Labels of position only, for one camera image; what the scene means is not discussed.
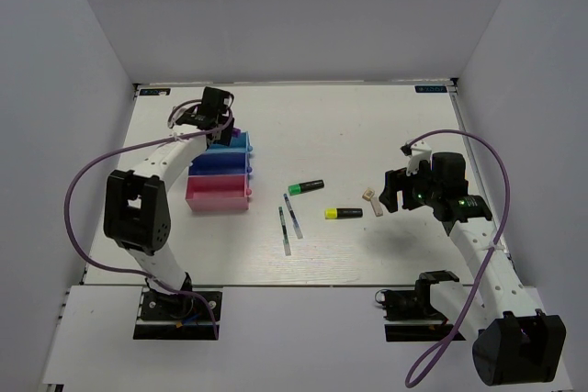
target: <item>white tabletop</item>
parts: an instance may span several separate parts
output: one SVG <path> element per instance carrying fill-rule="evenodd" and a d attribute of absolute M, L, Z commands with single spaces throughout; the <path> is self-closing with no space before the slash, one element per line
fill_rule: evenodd
<path fill-rule="evenodd" d="M 187 170 L 168 193 L 170 244 L 195 285 L 410 285 L 423 271 L 451 270 L 472 277 L 457 248 L 422 207 L 376 218 L 361 196 L 379 195 L 384 173 L 406 166 L 399 150 L 428 130 L 457 129 L 448 94 L 416 94 L 410 85 L 228 85 L 235 95 L 235 127 L 254 146 L 251 203 L 241 214 L 194 214 L 184 200 Z M 200 98 L 201 87 L 175 87 L 170 95 L 139 96 L 125 146 L 169 135 L 172 106 Z M 458 151 L 463 140 L 440 135 L 434 151 Z M 153 148 L 123 155 L 119 169 L 141 162 Z M 477 186 L 468 163 L 470 192 Z M 325 188 L 293 196 L 303 240 L 296 240 L 286 212 L 292 255 L 284 254 L 277 214 L 288 185 L 323 179 Z M 364 217 L 325 220 L 328 207 L 361 207 Z M 101 263 L 138 268 L 102 232 L 91 255 Z M 135 275 L 89 268 L 87 284 L 141 284 Z"/>

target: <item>white wall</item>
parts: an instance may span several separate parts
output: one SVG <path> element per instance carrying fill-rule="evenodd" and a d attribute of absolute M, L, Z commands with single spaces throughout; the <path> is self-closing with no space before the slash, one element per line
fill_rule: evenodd
<path fill-rule="evenodd" d="M 0 388 L 20 392 L 37 390 L 63 295 L 83 271 L 64 232 L 65 189 L 121 144 L 132 86 L 86 0 L 0 0 L 0 11 Z M 74 197 L 86 248 L 106 171 Z"/>
<path fill-rule="evenodd" d="M 457 76 L 500 0 L 88 0 L 133 82 Z"/>
<path fill-rule="evenodd" d="M 505 238 L 521 277 L 567 325 L 578 391 L 588 390 L 587 30 L 588 0 L 503 0 L 459 81 L 467 127 L 506 162 Z M 480 154 L 502 201 L 500 173 Z"/>

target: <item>purple cable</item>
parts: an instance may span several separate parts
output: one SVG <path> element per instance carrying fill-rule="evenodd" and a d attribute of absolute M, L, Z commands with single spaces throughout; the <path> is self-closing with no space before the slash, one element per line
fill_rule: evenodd
<path fill-rule="evenodd" d="M 465 132 L 463 130 L 455 130 L 455 129 L 433 130 L 431 132 L 425 133 L 424 135 L 421 135 L 420 137 L 415 138 L 413 141 L 411 141 L 407 145 L 409 145 L 409 146 L 413 145 L 417 141 L 423 140 L 423 139 L 428 138 L 432 135 L 437 135 L 439 133 L 454 133 L 457 135 L 462 135 L 464 137 L 472 138 L 472 139 L 480 142 L 486 148 L 488 148 L 488 150 L 492 153 L 492 155 L 494 155 L 494 158 L 496 158 L 498 165 L 500 165 L 500 170 L 502 171 L 503 178 L 504 178 L 504 212 L 503 212 L 503 217 L 501 219 L 498 230 L 496 230 L 496 235 L 492 239 L 492 242 L 494 243 L 494 245 L 496 245 L 498 243 L 498 241 L 500 240 L 501 236 L 503 235 L 504 227 L 506 225 L 506 220 L 508 219 L 508 212 L 509 212 L 510 206 L 511 206 L 511 184 L 508 179 L 508 173 L 506 172 L 506 167 L 504 166 L 504 162 L 503 162 L 502 158 L 500 157 L 498 152 L 493 148 L 493 146 L 491 146 L 486 140 L 484 140 L 484 139 L 480 138 L 479 136 L 474 135 L 472 133 Z M 495 250 L 496 249 L 494 247 L 491 247 L 488 250 L 488 252 L 486 253 L 484 260 L 482 261 L 482 263 L 480 265 L 480 269 L 478 270 L 478 273 L 476 274 L 476 277 L 474 279 L 474 283 L 471 286 L 471 290 L 469 291 L 469 295 L 468 295 L 468 298 L 466 299 L 466 303 L 464 304 L 463 309 L 459 313 L 458 319 L 454 323 L 451 332 L 443 340 L 435 343 L 433 346 L 431 346 L 429 349 L 427 349 L 423 353 L 423 355 L 421 355 L 416 360 L 416 362 L 414 362 L 413 367 L 411 367 L 411 369 L 408 371 L 408 375 L 406 376 L 406 379 L 404 380 L 404 385 L 406 387 L 408 387 L 408 388 L 415 387 L 421 381 L 423 381 L 423 379 L 435 367 L 435 365 L 437 364 L 439 359 L 443 356 L 443 354 L 445 353 L 445 351 L 449 347 L 449 344 L 453 341 L 455 336 L 458 334 L 459 327 L 461 326 L 461 323 L 463 323 L 463 320 L 466 318 L 466 315 L 468 314 L 469 307 L 471 306 L 471 304 L 474 301 L 474 298 L 476 297 L 476 292 L 478 291 L 478 288 L 480 287 L 481 278 L 484 275 L 484 271 L 486 271 L 486 268 L 488 267 L 488 265 L 490 263 L 490 259 L 492 258 L 492 254 L 494 253 Z M 428 363 L 428 365 L 424 367 L 423 371 L 414 380 L 411 380 L 411 377 L 413 376 L 416 368 L 424 361 L 424 359 L 426 357 L 428 357 L 435 350 L 437 350 L 437 352 L 435 353 L 435 355 L 433 356 L 431 361 Z"/>
<path fill-rule="evenodd" d="M 175 111 L 178 108 L 179 108 L 179 106 L 175 107 L 175 109 L 172 111 L 172 115 L 175 113 Z M 190 140 L 195 137 L 199 137 L 202 135 L 209 135 L 209 134 L 212 134 L 215 132 L 225 130 L 226 128 L 229 127 L 229 125 L 232 122 L 231 109 L 229 108 L 228 111 L 229 111 L 229 119 L 227 120 L 227 122 L 224 123 L 222 126 L 219 126 L 215 129 L 203 130 L 201 132 L 196 132 L 196 133 L 188 133 L 186 135 L 179 135 L 177 137 L 162 138 L 160 140 L 154 140 L 154 141 L 144 142 L 142 144 L 137 144 L 134 146 L 123 147 L 121 149 L 116 149 L 115 151 L 110 151 L 109 153 L 105 153 L 104 155 L 101 155 L 101 156 L 95 158 L 94 160 L 92 160 L 91 162 L 86 164 L 84 167 L 82 167 L 82 170 L 80 170 L 77 173 L 77 175 L 73 178 L 72 182 L 70 183 L 69 187 L 67 188 L 67 192 L 65 193 L 65 200 L 63 201 L 63 219 L 65 220 L 65 230 L 67 231 L 67 236 L 69 237 L 70 242 L 72 243 L 73 248 L 75 249 L 75 252 L 77 252 L 82 259 L 84 259 L 87 263 L 95 266 L 96 268 L 99 268 L 99 269 L 105 270 L 105 271 L 110 271 L 112 273 L 142 275 L 143 277 L 147 277 L 148 279 L 152 279 L 157 285 L 159 285 L 161 288 L 169 291 L 170 293 L 179 294 L 182 296 L 194 297 L 194 298 L 200 300 L 204 304 L 204 306 L 206 307 L 207 311 L 209 312 L 210 320 L 212 322 L 212 329 L 214 331 L 214 338 L 216 340 L 219 339 L 219 331 L 218 331 L 218 327 L 217 327 L 217 322 L 214 319 L 214 313 L 212 312 L 212 309 L 209 306 L 209 302 L 206 300 L 206 298 L 204 298 L 200 294 L 193 293 L 192 291 L 181 291 L 181 290 L 173 289 L 171 286 L 168 286 L 165 283 L 157 280 L 155 278 L 155 276 L 153 276 L 153 274 L 150 274 L 150 273 L 147 273 L 147 272 L 141 271 L 141 270 L 133 270 L 130 268 L 117 268 L 115 266 L 104 265 L 103 263 L 97 262 L 94 259 L 92 259 L 89 255 L 87 255 L 84 252 L 84 250 L 82 250 L 82 247 L 80 246 L 79 242 L 75 238 L 74 229 L 72 227 L 72 220 L 71 220 L 71 216 L 70 216 L 70 205 L 72 203 L 72 194 L 74 193 L 74 189 L 75 189 L 75 186 L 77 185 L 78 181 L 82 178 L 82 176 L 84 176 L 84 174 L 88 170 L 90 170 L 92 167 L 94 167 L 99 162 L 102 162 L 102 161 L 104 161 L 108 158 L 111 158 L 113 156 L 120 155 L 120 154 L 125 153 L 127 151 L 136 151 L 138 149 L 143 149 L 145 147 L 151 147 L 151 146 L 155 146 L 158 144 L 165 144 L 167 142 L 173 142 L 176 139 Z"/>

